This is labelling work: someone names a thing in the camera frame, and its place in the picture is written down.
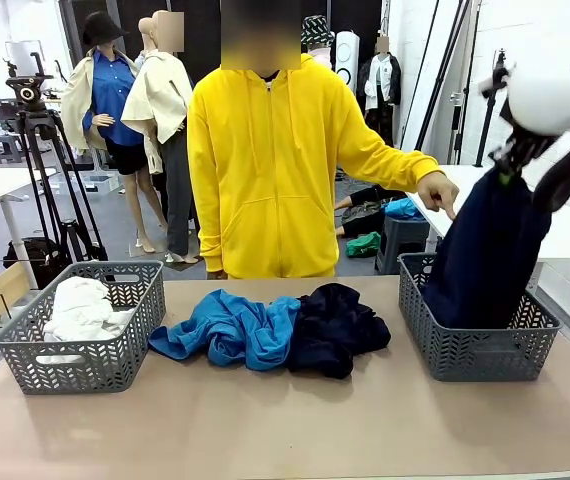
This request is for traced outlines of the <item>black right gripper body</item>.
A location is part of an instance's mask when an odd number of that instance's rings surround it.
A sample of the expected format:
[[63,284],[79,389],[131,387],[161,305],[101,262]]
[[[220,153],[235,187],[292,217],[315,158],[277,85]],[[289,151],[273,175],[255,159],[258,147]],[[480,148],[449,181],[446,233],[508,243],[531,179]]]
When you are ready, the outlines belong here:
[[533,159],[540,157],[559,138],[560,135],[541,135],[522,127],[514,118],[509,99],[506,99],[500,111],[500,117],[512,128],[506,144],[513,144],[514,163],[523,168]]

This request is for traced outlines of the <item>person's left hand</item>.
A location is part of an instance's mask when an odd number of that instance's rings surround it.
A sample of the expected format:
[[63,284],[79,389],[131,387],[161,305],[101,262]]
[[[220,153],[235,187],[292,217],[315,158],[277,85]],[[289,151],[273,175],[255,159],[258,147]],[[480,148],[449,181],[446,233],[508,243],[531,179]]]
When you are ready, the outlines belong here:
[[417,185],[417,193],[428,210],[444,211],[450,220],[456,218],[454,203],[459,189],[443,172],[431,172],[422,177]]

